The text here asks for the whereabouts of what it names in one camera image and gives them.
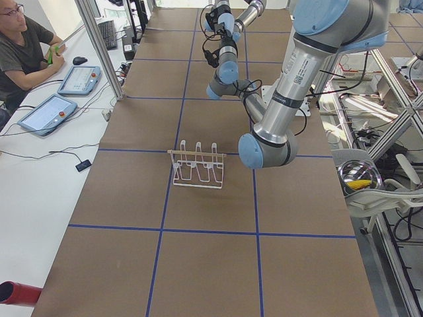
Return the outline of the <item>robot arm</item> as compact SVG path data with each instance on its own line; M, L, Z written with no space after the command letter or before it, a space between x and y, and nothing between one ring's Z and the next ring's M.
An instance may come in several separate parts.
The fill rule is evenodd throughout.
M204 22L204 28L208 32L217 31L216 26L223 24L224 28L229 31L229 35L235 42L239 41L241 33L252 24L252 22L260 17L265 8L266 0L254 0L246 1L248 7L238 16L235 17L231 11L229 1L214 1L211 6L211 11L206 13L206 21Z
M266 8L249 1L235 18L228 1L215 1L206 15L207 27L221 37L215 75L206 92L210 98L238 96L253 122L239 139L238 152L251 169L283 166L297 154L289 125L325 59L337 53L365 52L387 40L390 1L298 1L293 12L293 51L286 56L268 102L248 80L239 79L236 39Z

